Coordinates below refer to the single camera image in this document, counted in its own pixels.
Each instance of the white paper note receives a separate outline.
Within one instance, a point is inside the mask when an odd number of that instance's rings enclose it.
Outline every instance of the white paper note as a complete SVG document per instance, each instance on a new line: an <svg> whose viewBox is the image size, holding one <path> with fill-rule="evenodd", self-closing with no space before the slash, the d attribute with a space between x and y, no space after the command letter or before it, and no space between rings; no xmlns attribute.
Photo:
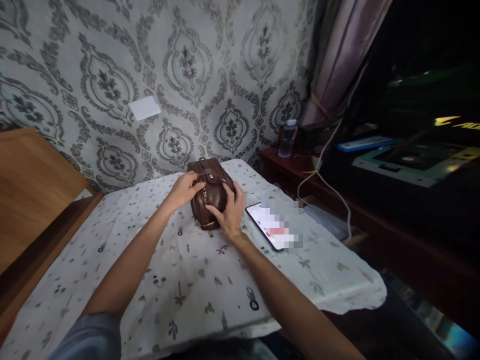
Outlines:
<svg viewBox="0 0 480 360"><path fill-rule="evenodd" d="M128 104L128 106L130 107L130 110L137 121L160 114L162 112L155 95L131 102Z"/></svg>

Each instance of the wooden desk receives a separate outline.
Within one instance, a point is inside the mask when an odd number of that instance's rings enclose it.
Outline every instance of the wooden desk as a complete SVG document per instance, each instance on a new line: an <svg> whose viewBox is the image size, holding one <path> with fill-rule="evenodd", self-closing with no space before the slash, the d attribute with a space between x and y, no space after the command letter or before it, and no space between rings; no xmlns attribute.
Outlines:
<svg viewBox="0 0 480 360"><path fill-rule="evenodd" d="M278 148L260 152L264 161L263 177L297 194L297 187L313 170L306 157L278 156ZM318 176L300 188L300 196L315 195L329 208L347 217L338 196ZM480 338L478 264L472 264L439 243L420 238L395 221L366 209L348 194L342 194L351 210L351 223L370 234L360 248L379 264L393 272L420 296L443 312L473 336Z"/></svg>

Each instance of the patterned tablecloth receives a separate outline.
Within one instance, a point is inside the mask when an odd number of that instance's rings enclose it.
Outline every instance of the patterned tablecloth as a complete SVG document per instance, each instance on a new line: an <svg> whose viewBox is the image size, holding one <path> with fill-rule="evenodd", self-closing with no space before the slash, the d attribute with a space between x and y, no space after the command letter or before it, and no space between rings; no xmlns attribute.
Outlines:
<svg viewBox="0 0 480 360"><path fill-rule="evenodd" d="M244 161L222 166L245 191L247 206L268 199L292 201ZM103 198L19 312L1 359L45 359L53 351L179 175ZM379 307L387 293L380 275L309 216L302 215L302 221L298 254L272 251L246 214L242 228L320 309L344 314ZM188 204L171 217L123 316L122 359L158 359L207 337L253 338L279 328L237 251L221 230L195 227Z"/></svg>

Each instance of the power cord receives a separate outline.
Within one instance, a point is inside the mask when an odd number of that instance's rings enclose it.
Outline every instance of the power cord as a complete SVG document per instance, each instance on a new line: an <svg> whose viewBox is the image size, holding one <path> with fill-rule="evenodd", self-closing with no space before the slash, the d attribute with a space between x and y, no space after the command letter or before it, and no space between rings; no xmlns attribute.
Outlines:
<svg viewBox="0 0 480 360"><path fill-rule="evenodd" d="M347 101L347 104L346 104L346 108L345 109L348 109L349 105L350 105L350 102L352 101L352 97L354 95L354 92L355 90L357 89L357 86L359 85L359 82L360 82L360 79L362 78L362 75L364 74L364 71L365 71L365 68L367 67L368 63L366 63L363 68L361 69L360 71L360 74L358 75L358 78L356 80L356 83L355 85L353 86L353 89L350 93L350 96L348 98L348 101ZM350 210L350 207L347 205L347 202L345 201L345 199L342 197L342 195L340 195L340 193L335 190L328 182L325 181L325 179L322 177L322 175L320 175L320 162L322 161L322 157L324 156L324 152L325 152L325 149L329 146L330 142L332 141L332 139L334 138L335 134L337 133L337 130L339 129L340 125L342 124L342 121L343 121L343 115L345 114L345 111L343 112L341 116L341 119L340 121L338 122L338 125L336 126L335 130L333 131L333 133L331 134L330 138L328 139L328 141L326 142L325 146L323 147L323 149L321 150L320 152L320 156L318 158L318 161L316 163L316 166L315 166L315 169L316 169L316 172L310 174L309 176L307 176L307 178L305 180L303 180L297 187L296 189L296 196L297 198L299 198L300 200L302 200L305 204L307 205L310 205L311 209L313 211L315 211L317 213L317 215L319 215L321 218L323 217L321 214L319 214L318 211L315 210L315 208L309 204L307 201L305 201L304 199L302 199L300 197L300 187L303 185L303 183L305 183L308 179L310 179L312 176L314 176L315 174L318 175L318 177L323 181L323 183L325 185L327 185L335 194L338 195L338 197L340 198L341 202L343 203L343 205L345 205L346 207L346 210L347 210L347 216L346 216L346 227L347 227L347 230L348 230L348 237L347 239L344 240L344 242L347 242L349 241L351 238L352 238L352 228L350 226L350 218L352 216L352 212Z"/></svg>

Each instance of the brown leather pouch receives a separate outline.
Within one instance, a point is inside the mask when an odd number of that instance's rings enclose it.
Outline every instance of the brown leather pouch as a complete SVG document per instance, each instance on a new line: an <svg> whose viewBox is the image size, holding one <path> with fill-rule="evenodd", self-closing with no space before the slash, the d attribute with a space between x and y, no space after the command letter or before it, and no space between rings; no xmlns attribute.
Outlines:
<svg viewBox="0 0 480 360"><path fill-rule="evenodd" d="M198 174L198 178L193 184L206 183L205 187L197 192L190 202L196 225L202 230L218 229L220 224L217 218L205 205L212 205L223 212L227 206L227 193L223 183L226 183L236 194L232 178L225 172L216 158L205 159L201 157L199 161L189 162L186 169L188 171L193 170Z"/></svg>

